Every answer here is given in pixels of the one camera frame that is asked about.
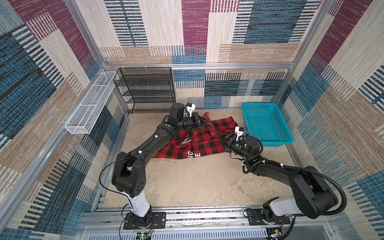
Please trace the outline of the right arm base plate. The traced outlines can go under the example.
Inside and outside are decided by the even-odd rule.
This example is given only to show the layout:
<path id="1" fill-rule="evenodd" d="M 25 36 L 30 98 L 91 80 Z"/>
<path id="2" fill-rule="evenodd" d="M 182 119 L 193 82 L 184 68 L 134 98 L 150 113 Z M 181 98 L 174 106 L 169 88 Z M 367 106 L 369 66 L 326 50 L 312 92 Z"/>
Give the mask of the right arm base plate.
<path id="1" fill-rule="evenodd" d="M 263 209 L 246 208 L 243 210 L 243 216 L 248 220 L 250 226 L 284 226 L 291 224 L 291 219 L 287 216 L 265 218 Z"/>

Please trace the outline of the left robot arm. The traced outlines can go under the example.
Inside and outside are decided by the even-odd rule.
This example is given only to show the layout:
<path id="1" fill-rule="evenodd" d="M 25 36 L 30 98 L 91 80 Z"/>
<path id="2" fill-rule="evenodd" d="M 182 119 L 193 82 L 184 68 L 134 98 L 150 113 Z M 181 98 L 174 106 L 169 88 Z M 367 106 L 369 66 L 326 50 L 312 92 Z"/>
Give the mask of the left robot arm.
<path id="1" fill-rule="evenodd" d="M 135 225 L 146 227 L 152 221 L 152 207 L 148 203 L 144 188 L 146 185 L 146 166 L 166 145 L 175 140 L 181 130 L 198 129 L 208 120 L 192 113 L 190 117 L 174 118 L 168 116 L 157 126 L 155 132 L 141 145 L 129 153 L 120 152 L 112 174 L 112 185 L 117 193 L 127 198 L 131 205 L 129 217 Z"/>

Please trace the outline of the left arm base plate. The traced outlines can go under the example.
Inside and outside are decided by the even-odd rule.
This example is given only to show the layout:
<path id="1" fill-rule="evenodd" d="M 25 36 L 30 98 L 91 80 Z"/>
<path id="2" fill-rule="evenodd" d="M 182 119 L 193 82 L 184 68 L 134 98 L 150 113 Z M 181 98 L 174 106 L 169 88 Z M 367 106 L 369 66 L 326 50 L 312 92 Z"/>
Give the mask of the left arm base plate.
<path id="1" fill-rule="evenodd" d="M 139 229 L 164 229 L 166 226 L 166 212 L 149 211 L 144 217 L 138 217 L 133 213 L 128 213 L 124 221 L 124 230 L 139 230 Z"/>

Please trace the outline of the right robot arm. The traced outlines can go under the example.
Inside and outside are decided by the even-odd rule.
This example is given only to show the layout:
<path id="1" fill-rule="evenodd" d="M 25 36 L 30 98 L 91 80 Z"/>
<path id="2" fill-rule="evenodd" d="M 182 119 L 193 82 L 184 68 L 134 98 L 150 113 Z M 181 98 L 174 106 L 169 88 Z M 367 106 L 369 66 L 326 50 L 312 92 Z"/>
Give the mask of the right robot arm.
<path id="1" fill-rule="evenodd" d="M 273 224 L 281 216 L 319 216 L 340 214 L 347 206 L 342 187 L 314 167 L 300 168 L 262 157 L 264 146 L 252 136 L 218 133 L 225 152 L 239 155 L 244 174 L 254 174 L 283 183 L 292 189 L 292 196 L 276 197 L 263 204 L 262 216 L 266 224 Z"/>

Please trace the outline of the red black plaid shirt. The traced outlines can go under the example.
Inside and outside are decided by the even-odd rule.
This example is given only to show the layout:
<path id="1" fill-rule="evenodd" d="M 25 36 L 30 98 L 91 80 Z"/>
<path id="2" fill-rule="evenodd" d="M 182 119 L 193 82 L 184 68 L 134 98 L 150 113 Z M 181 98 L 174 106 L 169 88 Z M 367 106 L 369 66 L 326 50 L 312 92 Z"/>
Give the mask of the red black plaid shirt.
<path id="1" fill-rule="evenodd" d="M 217 133 L 234 132 L 238 126 L 237 122 L 233 117 L 211 120 L 209 112 L 206 112 L 203 118 L 208 120 L 206 125 L 189 134 L 182 130 L 180 139 L 171 141 L 154 157 L 180 160 L 223 153 L 224 148 L 219 143 Z"/>

